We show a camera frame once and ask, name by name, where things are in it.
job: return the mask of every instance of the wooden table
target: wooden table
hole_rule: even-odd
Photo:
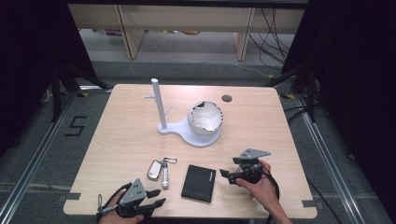
[[[151,85],[117,85],[107,102],[87,154],[79,169],[71,193],[78,200],[67,200],[64,211],[69,215],[93,215],[98,194],[106,201],[121,185],[140,178],[146,190],[162,189],[161,178],[149,180],[147,171],[153,160],[177,157],[169,164],[169,188],[159,197],[165,204],[154,211],[154,217],[260,218],[268,213],[257,202],[247,201],[248,192],[229,185],[219,169],[234,172],[232,157],[251,147],[270,151],[263,159],[272,166],[280,187],[280,202],[291,218],[314,218],[312,202],[303,167],[276,90],[254,87],[173,86],[160,85],[166,116],[178,122],[196,103],[206,100],[219,106],[224,121],[219,140],[210,147],[191,147],[175,134],[157,131],[160,118],[156,103],[144,96],[153,93]],[[223,95],[233,97],[223,102]],[[217,170],[211,203],[198,203],[181,198],[180,193],[189,164]]]

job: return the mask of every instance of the person's right hand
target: person's right hand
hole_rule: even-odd
[[[269,174],[271,172],[270,164],[261,160],[260,163],[265,168],[264,172]],[[266,175],[262,175],[262,179],[257,184],[251,184],[241,178],[237,178],[235,181],[239,186],[250,191],[247,199],[249,201],[256,199],[271,214],[276,223],[291,223],[276,197],[274,185]]]

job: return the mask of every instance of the white bowl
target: white bowl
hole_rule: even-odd
[[[220,108],[208,101],[193,106],[187,117],[192,131],[199,135],[212,135],[218,132],[223,121]]]

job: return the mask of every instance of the desk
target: desk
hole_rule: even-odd
[[[161,135],[158,110],[152,99],[151,85],[117,85],[110,95],[71,193],[79,200],[67,200],[64,211],[69,215],[96,213],[97,197],[107,200],[121,185],[141,178],[146,190],[162,189],[161,179],[148,180],[147,170],[153,160],[177,157],[169,164],[169,188],[159,197],[165,204],[154,211],[154,217],[260,218],[268,213],[256,202],[248,202],[248,192],[230,186],[219,169],[235,171],[232,157],[246,148],[271,151],[264,158],[272,165],[273,176],[280,187],[280,202],[292,218],[314,218],[316,207],[303,207],[312,201],[304,171],[276,90],[254,87],[160,86],[167,121],[184,119],[191,107],[203,100],[214,102],[223,112],[221,137],[210,147],[186,144],[178,135]],[[233,97],[223,102],[224,94]],[[211,204],[181,198],[189,164],[217,170]]]

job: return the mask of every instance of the white vertical post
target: white vertical post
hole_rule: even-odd
[[[151,79],[152,89],[154,89],[155,102],[157,103],[158,113],[160,114],[161,125],[163,129],[167,128],[165,112],[163,111],[163,98],[161,97],[160,84],[157,78]]]

